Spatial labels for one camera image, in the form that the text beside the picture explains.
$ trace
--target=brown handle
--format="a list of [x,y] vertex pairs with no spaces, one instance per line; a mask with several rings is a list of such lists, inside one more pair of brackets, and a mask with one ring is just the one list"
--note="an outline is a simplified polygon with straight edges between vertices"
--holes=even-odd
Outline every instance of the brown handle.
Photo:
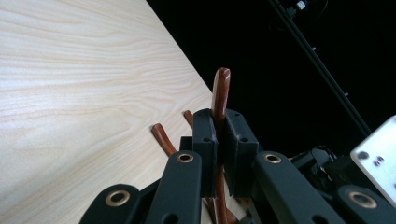
[[165,151],[168,157],[174,154],[175,152],[177,152],[175,147],[172,145],[171,141],[169,140],[168,135],[163,129],[161,123],[154,124],[151,127],[151,132],[154,135],[155,139],[157,139],[157,142],[163,148],[163,151]]
[[[230,89],[231,72],[230,69],[221,67],[218,69],[215,75],[213,83],[213,95],[212,95],[212,107],[211,116],[215,124],[216,136],[219,143],[222,139],[222,132],[224,126],[224,120],[226,118],[227,99],[228,91]],[[229,220],[227,218],[227,207],[225,202],[224,192],[224,173],[222,164],[222,155],[224,152],[219,151],[218,170],[216,177],[216,195],[215,210],[216,210],[216,221],[219,224],[227,224]]]
[[186,121],[190,124],[190,127],[192,127],[194,115],[191,113],[191,111],[190,110],[184,111],[183,116],[186,119]]
[[221,67],[215,75],[212,91],[211,115],[215,122],[216,131],[222,129],[227,109],[228,91],[230,89],[230,69]]

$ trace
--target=brass rivet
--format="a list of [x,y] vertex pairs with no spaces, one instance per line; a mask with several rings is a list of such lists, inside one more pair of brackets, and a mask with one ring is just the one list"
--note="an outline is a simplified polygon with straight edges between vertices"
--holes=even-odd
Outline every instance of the brass rivet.
[[[122,198],[114,201],[116,195],[122,195]],[[131,194],[124,189],[113,190],[107,195],[106,204],[110,207],[118,207],[128,202],[130,197]]]
[[364,208],[376,208],[376,201],[368,196],[367,194],[360,193],[357,191],[350,191],[347,195],[350,201],[356,203],[357,205],[364,207]]

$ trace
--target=wooden table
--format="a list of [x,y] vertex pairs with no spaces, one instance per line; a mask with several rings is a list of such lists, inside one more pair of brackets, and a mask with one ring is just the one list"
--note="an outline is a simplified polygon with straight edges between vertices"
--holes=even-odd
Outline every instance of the wooden table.
[[0,223],[78,223],[103,189],[143,189],[167,162],[151,125],[178,149],[211,96],[146,1],[0,1]]

